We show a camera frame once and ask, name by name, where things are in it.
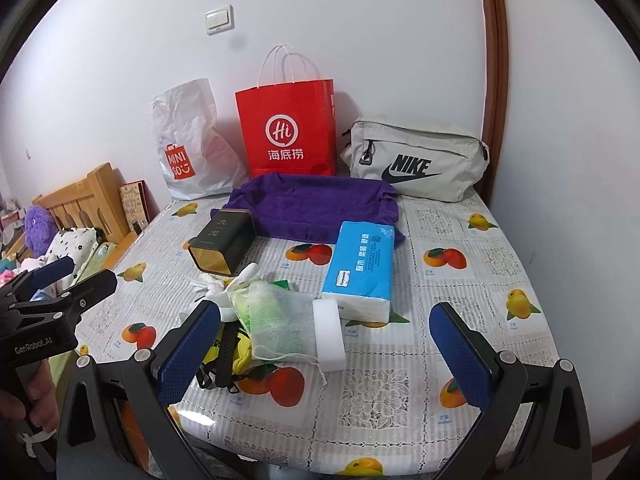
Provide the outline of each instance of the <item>blue tissue package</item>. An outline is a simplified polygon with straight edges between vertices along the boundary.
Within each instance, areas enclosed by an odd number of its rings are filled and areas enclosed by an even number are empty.
[[[343,319],[387,323],[391,309],[394,228],[370,222],[342,222],[322,286]]]

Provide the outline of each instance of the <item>wall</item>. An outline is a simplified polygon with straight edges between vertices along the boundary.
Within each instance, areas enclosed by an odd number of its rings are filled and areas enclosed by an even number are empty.
[[[11,196],[11,191],[9,190],[9,183],[6,180],[6,175],[4,174],[4,167],[2,166],[2,160],[0,160],[0,203],[2,200],[6,200]]]
[[[209,37],[204,13],[223,4],[236,28]],[[242,152],[234,92],[283,42],[334,78],[338,132],[361,112],[393,111],[481,129],[481,0],[60,0],[0,86],[12,191],[27,202],[110,161],[164,205],[150,100],[208,77],[220,131]]]
[[[640,418],[640,63],[593,0],[507,0],[492,211],[576,365],[599,442]]]

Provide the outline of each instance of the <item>blue gripper pad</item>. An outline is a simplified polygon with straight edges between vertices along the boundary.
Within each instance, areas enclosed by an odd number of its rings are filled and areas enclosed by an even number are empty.
[[[466,402],[484,412],[493,395],[491,373],[439,303],[429,314],[429,330]]]
[[[55,262],[33,271],[31,286],[34,290],[45,288],[51,283],[70,275],[74,271],[74,261],[70,256],[64,256]]]
[[[158,370],[156,396],[161,406],[168,406],[182,400],[200,363],[216,339],[220,328],[220,310],[215,303],[210,301],[206,303],[209,303],[209,306],[180,339],[174,352]],[[190,317],[194,314],[196,311],[184,321],[183,326],[190,322]]]

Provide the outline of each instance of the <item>gray waist bag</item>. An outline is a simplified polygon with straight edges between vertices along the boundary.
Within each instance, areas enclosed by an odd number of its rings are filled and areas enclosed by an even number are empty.
[[[462,200],[489,163],[484,142],[450,124],[402,116],[367,116],[351,127],[340,154],[351,176],[384,180],[398,193]]]

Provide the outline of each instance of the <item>nike logo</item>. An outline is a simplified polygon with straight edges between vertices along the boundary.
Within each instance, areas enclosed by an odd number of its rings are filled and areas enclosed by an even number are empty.
[[[389,184],[398,184],[399,182],[440,175],[440,173],[425,173],[430,164],[431,161],[428,158],[399,154],[396,160],[385,168],[381,178]],[[405,175],[392,175],[391,171],[405,173]]]

